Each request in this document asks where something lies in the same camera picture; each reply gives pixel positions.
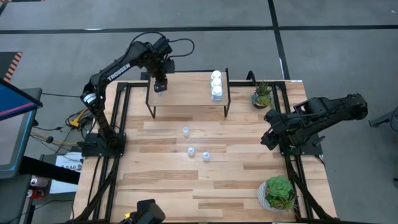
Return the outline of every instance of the label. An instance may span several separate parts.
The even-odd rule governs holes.
[[[83,102],[90,104],[95,99],[96,99],[95,93],[90,93],[89,95],[84,97]]]
[[[123,74],[125,71],[127,71],[127,69],[129,69],[131,66],[129,63],[127,63],[125,66],[121,67],[119,70],[117,70],[116,72],[114,72],[110,77],[108,77],[107,79],[109,81],[114,80],[115,78],[117,78],[118,76],[120,76],[121,74]]]

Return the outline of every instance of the wooden shelf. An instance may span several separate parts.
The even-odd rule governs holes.
[[[211,100],[211,72],[188,72],[167,74],[167,90],[156,93],[155,79],[151,78],[148,87],[149,106],[227,106],[227,73],[221,72],[223,99]]]

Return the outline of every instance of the stack of white cups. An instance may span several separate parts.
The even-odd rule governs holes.
[[[211,74],[211,100],[221,101],[223,99],[223,84],[221,81],[221,72],[215,70]]]

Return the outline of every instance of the gray floor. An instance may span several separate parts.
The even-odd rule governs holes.
[[[398,2],[372,0],[277,0],[280,26],[347,26],[398,24]],[[252,0],[46,0],[10,3],[0,30],[92,29],[186,26],[270,26],[267,1]],[[197,48],[176,60],[179,70],[224,69],[231,78],[253,70],[257,78],[281,79],[273,31],[170,32],[170,39],[189,37]],[[91,74],[126,49],[135,33],[0,35],[0,52],[24,53],[12,78],[19,88],[79,95]],[[303,80],[307,96],[337,98],[361,93],[368,118],[397,105],[398,30],[282,31],[291,79]],[[142,40],[153,41],[155,35]],[[187,51],[176,43],[175,52]],[[136,80],[140,71],[122,79]],[[63,124],[82,109],[79,99],[43,96],[37,120],[44,128]],[[63,139],[66,132],[50,133]],[[388,125],[372,129],[366,120],[338,124],[323,132],[326,170],[338,216],[343,220],[396,223],[398,137]],[[72,133],[68,141],[79,141]],[[51,154],[30,141],[26,154]],[[34,223],[68,219],[70,203],[54,203],[35,212]]]

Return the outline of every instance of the green succulent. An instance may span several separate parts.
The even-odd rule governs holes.
[[[259,96],[257,103],[261,106],[268,106],[271,103],[271,100],[268,96]]]
[[[293,185],[283,176],[267,180],[266,199],[271,207],[291,210],[294,207]]]
[[[258,93],[254,93],[254,94],[250,95],[250,100],[251,100],[251,102],[253,104],[257,103],[259,101],[259,94]]]
[[[269,189],[269,194],[273,197],[288,199],[290,191],[293,190],[293,186],[285,176],[279,175],[267,180],[267,189]]]
[[[260,82],[257,84],[256,93],[258,93],[259,96],[268,96],[271,91],[272,89],[269,88],[267,82]]]

